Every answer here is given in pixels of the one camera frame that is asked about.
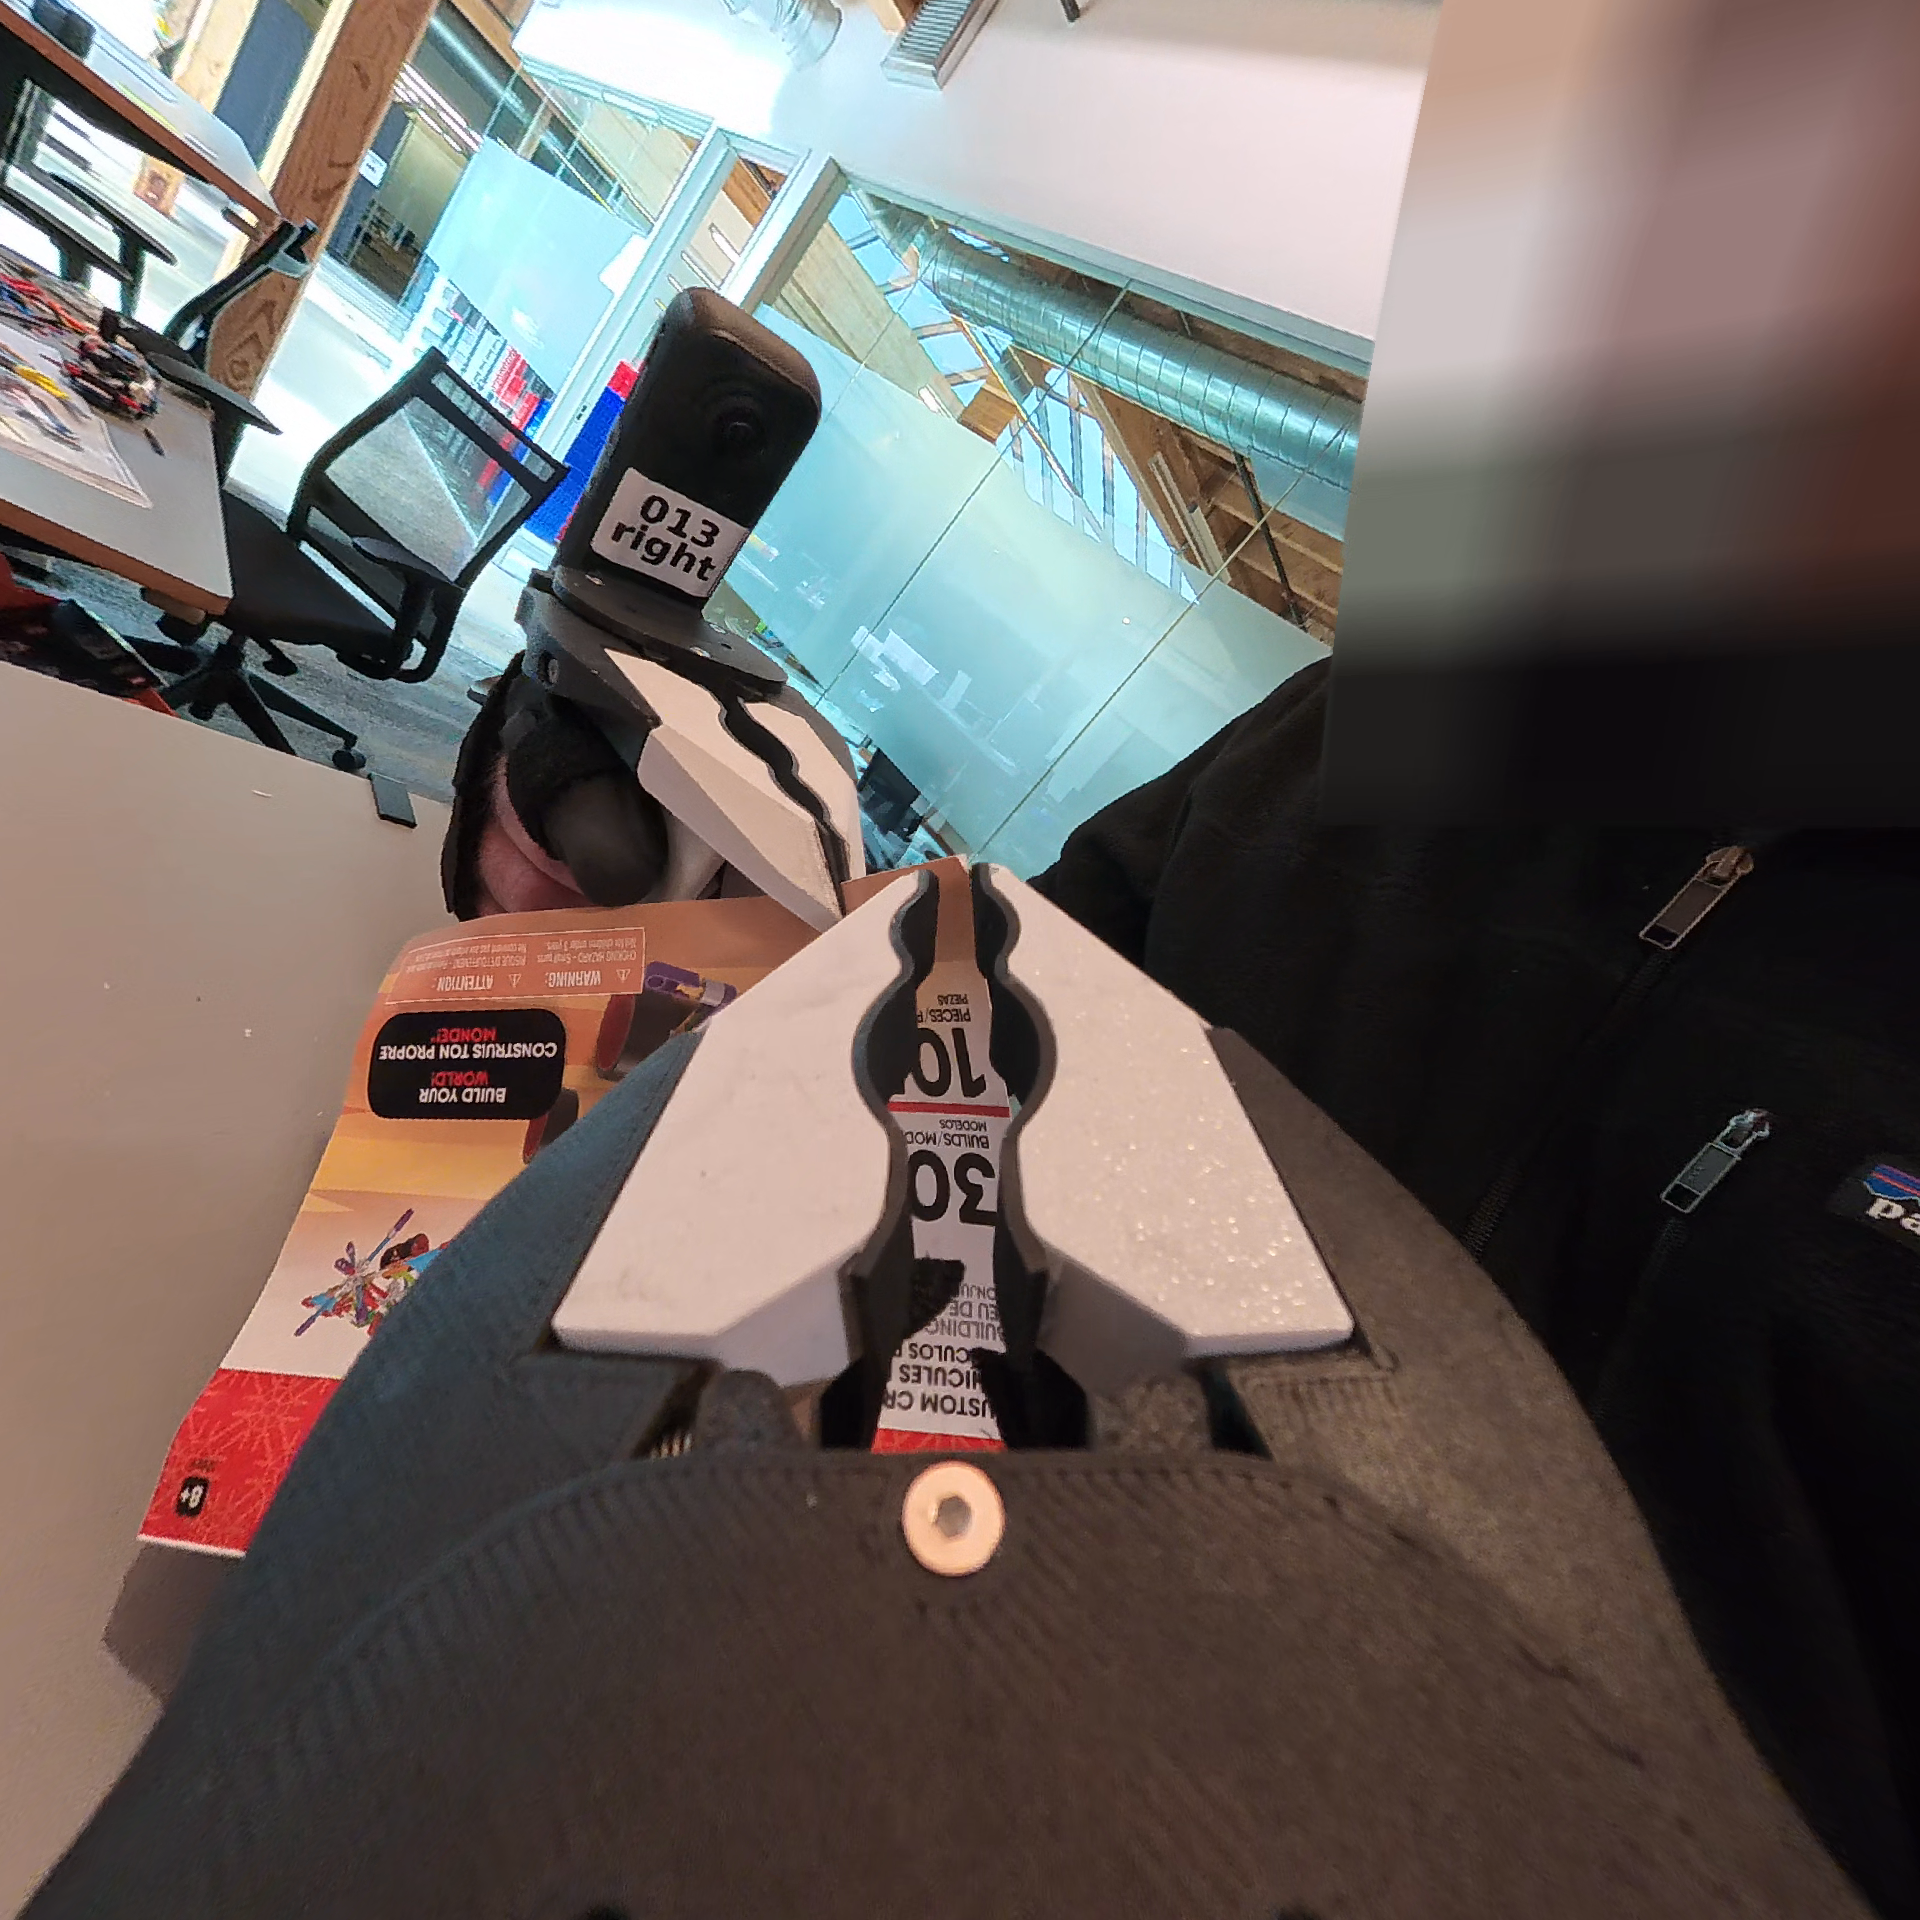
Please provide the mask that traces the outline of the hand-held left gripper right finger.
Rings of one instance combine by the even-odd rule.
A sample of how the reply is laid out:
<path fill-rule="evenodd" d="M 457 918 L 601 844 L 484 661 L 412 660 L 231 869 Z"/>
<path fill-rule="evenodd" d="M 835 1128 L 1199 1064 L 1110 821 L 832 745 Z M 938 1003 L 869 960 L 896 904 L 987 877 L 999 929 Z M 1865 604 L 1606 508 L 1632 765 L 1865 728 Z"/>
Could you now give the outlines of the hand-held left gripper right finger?
<path fill-rule="evenodd" d="M 1016 1103 L 995 1233 L 1009 1359 L 1110 1396 L 1345 1344 L 1354 1316 L 1207 1020 L 1007 867 L 972 867 L 972 924 Z"/>

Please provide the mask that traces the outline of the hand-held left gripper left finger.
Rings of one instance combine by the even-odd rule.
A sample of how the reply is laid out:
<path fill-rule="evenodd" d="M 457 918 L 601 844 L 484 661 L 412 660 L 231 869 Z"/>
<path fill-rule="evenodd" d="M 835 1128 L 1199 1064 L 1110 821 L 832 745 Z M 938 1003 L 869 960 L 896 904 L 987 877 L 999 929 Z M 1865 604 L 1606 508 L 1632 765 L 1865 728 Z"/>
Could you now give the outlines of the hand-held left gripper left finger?
<path fill-rule="evenodd" d="M 555 1309 L 563 1347 L 852 1373 L 844 1444 L 872 1445 L 916 1321 L 890 1102 L 938 919 L 936 867 L 898 874 L 708 1020 Z"/>

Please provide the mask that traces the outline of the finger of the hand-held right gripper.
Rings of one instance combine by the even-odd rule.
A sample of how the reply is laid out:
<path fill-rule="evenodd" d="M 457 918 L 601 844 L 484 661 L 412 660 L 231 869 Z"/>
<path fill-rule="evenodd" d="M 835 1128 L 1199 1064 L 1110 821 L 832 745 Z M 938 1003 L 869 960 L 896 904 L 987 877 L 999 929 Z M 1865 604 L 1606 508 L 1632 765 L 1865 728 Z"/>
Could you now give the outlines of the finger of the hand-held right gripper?
<path fill-rule="evenodd" d="M 844 916 L 821 819 L 791 795 L 770 759 L 729 729 L 708 687 L 643 656 L 615 656 L 654 724 L 639 783 L 727 866 L 811 928 Z"/>
<path fill-rule="evenodd" d="M 781 790 L 812 817 L 829 876 L 839 883 L 867 876 L 852 754 L 839 729 L 796 692 L 746 697 L 744 717 L 766 740 Z"/>

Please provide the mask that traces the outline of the toy instruction booklet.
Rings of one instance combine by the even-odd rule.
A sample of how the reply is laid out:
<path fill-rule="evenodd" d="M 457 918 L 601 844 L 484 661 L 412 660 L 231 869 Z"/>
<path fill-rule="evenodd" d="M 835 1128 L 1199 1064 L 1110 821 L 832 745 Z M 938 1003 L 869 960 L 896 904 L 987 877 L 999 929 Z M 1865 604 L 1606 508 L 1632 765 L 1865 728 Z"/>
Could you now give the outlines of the toy instruction booklet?
<path fill-rule="evenodd" d="M 938 883 L 918 1058 L 890 1094 L 915 1180 L 915 1249 L 952 1301 L 896 1352 L 876 1453 L 1007 1439 L 976 1352 L 1002 1352 L 995 1228 L 1015 1114 L 990 1060 L 965 863 Z M 343 1116 L 253 1312 L 177 1428 L 139 1542 L 240 1557 L 339 1382 L 444 1245 L 665 1044 L 701 1030 L 812 939 L 765 895 L 541 910 L 441 928 L 396 953 Z"/>

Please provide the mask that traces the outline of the person's right hand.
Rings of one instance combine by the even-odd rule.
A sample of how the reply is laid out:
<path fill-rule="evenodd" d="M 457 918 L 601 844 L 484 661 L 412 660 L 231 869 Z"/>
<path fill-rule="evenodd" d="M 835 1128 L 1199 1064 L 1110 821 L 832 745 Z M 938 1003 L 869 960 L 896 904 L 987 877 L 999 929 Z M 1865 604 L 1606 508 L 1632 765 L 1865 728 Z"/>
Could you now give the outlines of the person's right hand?
<path fill-rule="evenodd" d="M 511 821 L 491 817 L 472 856 L 472 901 L 464 918 L 496 918 L 551 910 L 584 910 L 594 901 L 565 863 L 517 835 Z"/>

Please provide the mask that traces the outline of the black mesh office chair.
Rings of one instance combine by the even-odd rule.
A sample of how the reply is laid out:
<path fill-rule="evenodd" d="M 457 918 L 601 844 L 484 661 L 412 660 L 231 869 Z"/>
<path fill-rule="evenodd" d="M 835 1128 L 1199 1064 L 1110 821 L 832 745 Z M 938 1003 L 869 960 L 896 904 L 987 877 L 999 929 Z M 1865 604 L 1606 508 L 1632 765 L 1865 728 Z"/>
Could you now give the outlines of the black mesh office chair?
<path fill-rule="evenodd" d="M 281 715 L 339 737 L 332 762 L 365 771 L 359 735 L 246 665 L 246 645 L 289 675 L 291 645 L 325 650 L 374 681 L 435 675 L 471 588 L 559 489 L 566 461 L 468 386 L 439 347 L 345 423 L 302 467 L 285 520 L 221 494 L 228 604 L 166 616 L 192 665 L 162 686 L 174 709 L 235 711 L 279 754 Z"/>

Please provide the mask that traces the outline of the person's black clothing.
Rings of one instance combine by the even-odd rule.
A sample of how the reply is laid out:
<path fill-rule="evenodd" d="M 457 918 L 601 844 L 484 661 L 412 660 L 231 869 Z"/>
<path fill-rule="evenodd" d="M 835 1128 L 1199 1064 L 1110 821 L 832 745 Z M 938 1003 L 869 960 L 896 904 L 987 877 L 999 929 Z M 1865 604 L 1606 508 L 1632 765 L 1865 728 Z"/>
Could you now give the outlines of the person's black clothing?
<path fill-rule="evenodd" d="M 1033 885 L 1501 1283 L 1810 1825 L 1916 1915 L 1916 830 L 1359 828 L 1333 661 Z"/>

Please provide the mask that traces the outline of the white work table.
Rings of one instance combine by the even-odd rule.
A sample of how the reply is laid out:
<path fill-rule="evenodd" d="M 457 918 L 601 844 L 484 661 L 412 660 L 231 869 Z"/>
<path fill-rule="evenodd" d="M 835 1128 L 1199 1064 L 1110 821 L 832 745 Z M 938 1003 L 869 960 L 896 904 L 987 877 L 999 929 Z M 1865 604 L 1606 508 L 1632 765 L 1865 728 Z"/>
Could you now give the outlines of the white work table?
<path fill-rule="evenodd" d="M 90 403 L 66 357 L 98 304 L 4 251 L 3 520 L 190 611 L 233 593 L 215 413 L 170 382 L 154 413 Z"/>

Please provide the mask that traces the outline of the ribbed air duct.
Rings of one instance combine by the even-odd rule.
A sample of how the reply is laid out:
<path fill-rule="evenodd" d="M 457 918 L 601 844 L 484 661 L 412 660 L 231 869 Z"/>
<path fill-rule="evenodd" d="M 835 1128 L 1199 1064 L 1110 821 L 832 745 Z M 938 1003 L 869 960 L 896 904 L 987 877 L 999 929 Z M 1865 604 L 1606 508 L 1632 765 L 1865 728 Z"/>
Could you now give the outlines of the ribbed air duct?
<path fill-rule="evenodd" d="M 1354 398 L 1034 276 L 890 202 L 870 204 L 870 217 L 895 251 L 916 255 L 921 281 L 958 318 L 1229 449 L 1350 491 L 1362 420 Z"/>

